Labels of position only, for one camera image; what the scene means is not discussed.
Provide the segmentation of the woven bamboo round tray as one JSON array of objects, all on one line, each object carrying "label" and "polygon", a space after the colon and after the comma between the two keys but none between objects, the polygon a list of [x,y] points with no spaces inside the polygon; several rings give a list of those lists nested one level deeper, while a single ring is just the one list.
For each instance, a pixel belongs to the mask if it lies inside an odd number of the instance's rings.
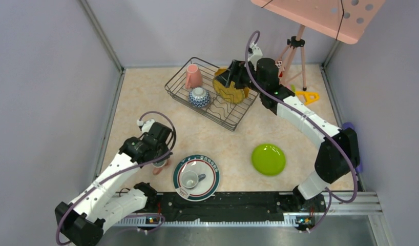
[{"label": "woven bamboo round tray", "polygon": [[231,81],[229,87],[225,87],[216,77],[213,79],[213,89],[226,102],[240,104],[246,99],[244,89],[236,89],[235,82]]}]

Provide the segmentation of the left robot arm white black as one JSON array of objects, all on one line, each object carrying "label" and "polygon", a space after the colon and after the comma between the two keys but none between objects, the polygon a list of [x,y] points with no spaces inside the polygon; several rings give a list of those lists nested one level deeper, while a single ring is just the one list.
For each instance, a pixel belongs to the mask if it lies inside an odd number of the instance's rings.
[{"label": "left robot arm white black", "polygon": [[168,138],[176,140],[176,129],[153,119],[138,125],[142,135],[126,139],[99,177],[71,202],[55,208],[57,235],[63,234],[74,245],[97,245],[112,225],[129,214],[154,210],[157,191],[149,183],[140,182],[119,197],[115,194],[142,167],[167,162],[172,154]]}]

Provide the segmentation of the red patterned bowl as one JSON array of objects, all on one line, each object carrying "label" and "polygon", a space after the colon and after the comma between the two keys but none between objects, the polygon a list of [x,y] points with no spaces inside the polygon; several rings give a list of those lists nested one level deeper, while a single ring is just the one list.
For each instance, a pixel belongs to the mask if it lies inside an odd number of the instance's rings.
[{"label": "red patterned bowl", "polygon": [[189,103],[197,108],[203,108],[210,104],[211,96],[203,87],[196,87],[188,95]]}]

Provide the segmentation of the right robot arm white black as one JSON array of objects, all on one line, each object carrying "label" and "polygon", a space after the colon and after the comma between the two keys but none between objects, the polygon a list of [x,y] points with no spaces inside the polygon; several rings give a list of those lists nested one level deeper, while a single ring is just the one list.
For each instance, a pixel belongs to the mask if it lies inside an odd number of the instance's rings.
[{"label": "right robot arm white black", "polygon": [[265,108],[297,127],[318,148],[314,171],[293,190],[292,203],[297,210],[307,211],[313,198],[342,176],[350,173],[356,178],[360,155],[355,130],[330,124],[307,108],[293,91],[280,84],[273,59],[261,58],[256,67],[249,61],[233,60],[214,79],[228,89],[257,92]]}]

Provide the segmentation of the pink mug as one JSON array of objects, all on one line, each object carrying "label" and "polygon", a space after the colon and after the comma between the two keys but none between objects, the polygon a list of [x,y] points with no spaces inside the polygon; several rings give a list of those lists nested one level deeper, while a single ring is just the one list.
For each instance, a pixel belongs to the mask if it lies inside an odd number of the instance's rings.
[{"label": "pink mug", "polygon": [[196,64],[190,64],[186,68],[185,88],[193,89],[203,85],[200,68]]}]

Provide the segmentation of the yellow polka dot plate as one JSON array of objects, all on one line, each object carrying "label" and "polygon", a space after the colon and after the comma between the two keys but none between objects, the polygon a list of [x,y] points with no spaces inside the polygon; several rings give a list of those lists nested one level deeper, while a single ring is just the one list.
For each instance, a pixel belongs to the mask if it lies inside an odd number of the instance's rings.
[{"label": "yellow polka dot plate", "polygon": [[225,101],[239,104],[248,98],[249,88],[238,89],[233,81],[230,82],[229,87],[226,87],[228,75],[227,67],[219,68],[214,74],[213,88]]}]

